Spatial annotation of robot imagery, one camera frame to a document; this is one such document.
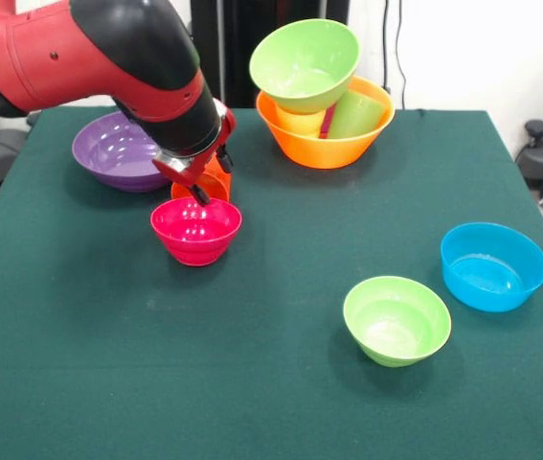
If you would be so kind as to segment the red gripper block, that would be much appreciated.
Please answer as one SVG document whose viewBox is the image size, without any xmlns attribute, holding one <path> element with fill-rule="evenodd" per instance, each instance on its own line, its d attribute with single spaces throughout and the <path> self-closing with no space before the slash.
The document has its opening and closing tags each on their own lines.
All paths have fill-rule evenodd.
<svg viewBox="0 0 543 460">
<path fill-rule="evenodd" d="M 219 128 L 212 132 L 212 140 L 204 142 L 203 149 L 190 156 L 178 157 L 175 152 L 159 149 L 152 158 L 156 169 L 172 182 L 189 188 L 192 197 L 200 206 L 207 206 L 211 199 L 207 192 L 195 184 L 199 176 L 205 171 L 207 163 L 214 153 L 220 168 L 225 173 L 231 173 L 234 167 L 233 160 L 226 150 L 227 140 L 236 126 L 236 119 L 231 109 L 226 105 L 215 107 Z"/>
</svg>

